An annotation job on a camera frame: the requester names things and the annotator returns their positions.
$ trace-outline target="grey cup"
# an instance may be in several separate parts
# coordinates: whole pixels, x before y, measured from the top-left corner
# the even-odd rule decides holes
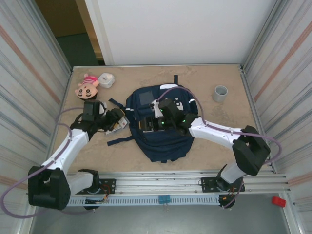
[[[215,89],[214,89],[214,94],[213,94],[213,100],[216,102],[223,102],[225,100],[225,97],[228,94],[228,89],[227,87],[223,86],[223,85],[218,85]]]

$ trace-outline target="backpack strap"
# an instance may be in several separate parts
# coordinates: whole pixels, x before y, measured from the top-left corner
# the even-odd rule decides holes
[[[177,161],[178,158],[175,158],[175,159],[170,159],[171,162],[174,162],[174,161]],[[162,160],[160,161],[161,163],[167,163],[167,160]]]
[[[116,100],[114,99],[109,99],[108,101],[110,101],[111,103],[113,103],[114,105],[116,105],[117,107],[119,107],[120,109],[122,110],[125,110],[124,106],[122,104],[120,104],[119,102],[117,102]]]
[[[115,145],[115,144],[118,144],[118,143],[121,143],[121,142],[126,142],[126,141],[129,141],[129,140],[133,140],[133,139],[134,139],[133,136],[129,136],[129,137],[126,137],[126,138],[118,138],[116,140],[108,141],[107,142],[107,146]]]
[[[177,75],[174,76],[174,83],[177,84]]]

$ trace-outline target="doorway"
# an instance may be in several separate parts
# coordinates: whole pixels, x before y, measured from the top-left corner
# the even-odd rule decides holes
[[[97,40],[90,41],[93,26],[83,0],[36,0],[36,4],[72,67],[105,65]]]

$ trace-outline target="metal wall panel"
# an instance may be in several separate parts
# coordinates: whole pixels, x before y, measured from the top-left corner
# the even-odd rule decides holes
[[[32,1],[0,4],[0,194],[46,159],[71,74],[59,46]],[[22,214],[27,184],[14,189],[7,208]],[[0,233],[19,220],[0,210]]]
[[[289,0],[244,65],[264,130],[283,146],[275,166],[288,178],[307,232],[312,231],[311,32],[312,1]]]

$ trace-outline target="plush doll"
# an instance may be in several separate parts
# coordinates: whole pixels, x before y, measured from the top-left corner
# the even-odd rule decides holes
[[[81,100],[96,99],[98,94],[98,85],[99,80],[96,77],[84,74],[83,82],[78,84],[78,89],[75,90],[75,93]]]

